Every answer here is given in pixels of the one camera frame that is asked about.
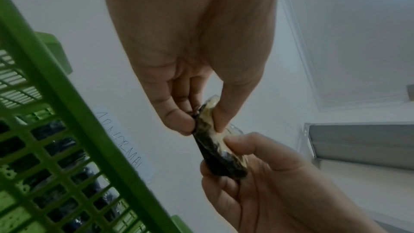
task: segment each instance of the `white ceiling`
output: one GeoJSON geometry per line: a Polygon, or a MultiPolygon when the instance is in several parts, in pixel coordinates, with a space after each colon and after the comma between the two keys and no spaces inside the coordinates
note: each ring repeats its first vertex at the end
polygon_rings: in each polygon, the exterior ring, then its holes
{"type": "Polygon", "coordinates": [[[290,0],[323,107],[408,100],[414,0],[290,0]]]}

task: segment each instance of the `green plastic crate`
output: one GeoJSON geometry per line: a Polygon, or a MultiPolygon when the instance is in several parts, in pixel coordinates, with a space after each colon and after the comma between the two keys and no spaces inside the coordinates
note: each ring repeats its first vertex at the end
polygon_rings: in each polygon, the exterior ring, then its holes
{"type": "Polygon", "coordinates": [[[0,0],[0,233],[191,232],[106,135],[71,71],[54,36],[0,0]]]}

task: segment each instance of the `label on wall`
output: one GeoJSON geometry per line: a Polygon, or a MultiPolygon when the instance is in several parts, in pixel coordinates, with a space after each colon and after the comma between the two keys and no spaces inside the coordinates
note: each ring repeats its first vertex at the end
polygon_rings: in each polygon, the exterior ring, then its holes
{"type": "Polygon", "coordinates": [[[107,108],[97,107],[93,112],[116,147],[122,152],[140,178],[145,183],[148,183],[155,174],[154,167],[148,157],[107,108]]]}

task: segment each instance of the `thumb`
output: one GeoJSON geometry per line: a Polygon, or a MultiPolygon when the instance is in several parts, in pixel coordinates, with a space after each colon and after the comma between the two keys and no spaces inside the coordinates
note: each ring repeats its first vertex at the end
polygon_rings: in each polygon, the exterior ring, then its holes
{"type": "Polygon", "coordinates": [[[294,170],[306,165],[306,161],[295,150],[259,133],[227,136],[224,141],[235,153],[254,154],[274,171],[294,170]]]}
{"type": "Polygon", "coordinates": [[[232,118],[238,113],[250,93],[259,84],[260,78],[244,85],[224,83],[220,101],[213,110],[214,127],[217,132],[224,131],[232,118]]]}

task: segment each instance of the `hand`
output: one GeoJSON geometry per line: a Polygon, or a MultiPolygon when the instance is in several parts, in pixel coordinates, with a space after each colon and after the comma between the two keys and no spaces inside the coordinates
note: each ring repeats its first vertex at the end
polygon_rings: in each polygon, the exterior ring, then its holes
{"type": "Polygon", "coordinates": [[[386,233],[295,151],[262,135],[226,137],[249,157],[238,182],[213,176],[203,161],[202,186],[216,211],[241,233],[386,233]]]}
{"type": "Polygon", "coordinates": [[[221,132],[259,83],[273,44],[276,0],[106,0],[131,66],[164,124],[183,135],[214,70],[221,132]]]}

